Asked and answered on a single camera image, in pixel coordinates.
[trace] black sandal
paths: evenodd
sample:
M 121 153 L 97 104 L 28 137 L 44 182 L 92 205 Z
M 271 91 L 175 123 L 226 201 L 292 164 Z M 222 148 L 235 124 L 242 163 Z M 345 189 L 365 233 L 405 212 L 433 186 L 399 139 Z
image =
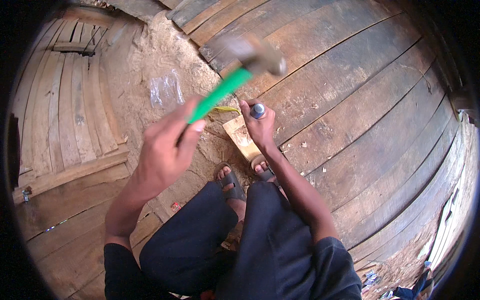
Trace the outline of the black sandal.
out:
M 260 154 L 260 155 L 257 155 L 251 162 L 251 167 L 252 167 L 252 170 L 255 171 L 255 166 L 256 165 L 259 165 L 262 161 L 267 161 L 264 157 L 263 154 Z M 270 178 L 272 178 L 273 176 L 275 176 L 275 173 L 273 172 L 272 168 L 270 168 L 270 166 L 268 166 L 268 168 L 266 170 L 264 170 L 262 173 L 260 174 L 257 174 L 258 177 L 260 177 L 260 180 L 261 181 L 268 181 Z M 278 187 L 280 188 L 280 183 L 278 182 L 277 179 L 275 179 L 273 181 L 273 183 Z
M 218 172 L 223 169 L 223 167 L 229 167 L 230 168 L 230 173 L 225 175 L 222 180 L 217 180 L 216 182 L 220 185 L 220 187 L 223 189 L 225 186 L 233 183 L 233 188 L 229 189 L 226 192 L 223 192 L 223 196 L 225 197 L 225 200 L 228 198 L 236 198 L 240 199 L 242 201 L 247 202 L 247 197 L 245 196 L 245 192 L 243 191 L 243 187 L 240 185 L 237 175 L 235 175 L 235 172 L 233 171 L 232 166 L 225 161 L 222 161 L 216 166 L 214 176 L 215 178 L 218 175 Z

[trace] clear plastic bag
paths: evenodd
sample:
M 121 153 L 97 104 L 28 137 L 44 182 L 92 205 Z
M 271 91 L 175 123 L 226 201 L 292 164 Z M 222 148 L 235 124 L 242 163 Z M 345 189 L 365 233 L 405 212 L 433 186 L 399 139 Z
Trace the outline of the clear plastic bag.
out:
M 150 79 L 150 102 L 153 108 L 173 111 L 177 104 L 184 104 L 178 73 L 172 69 L 167 75 Z

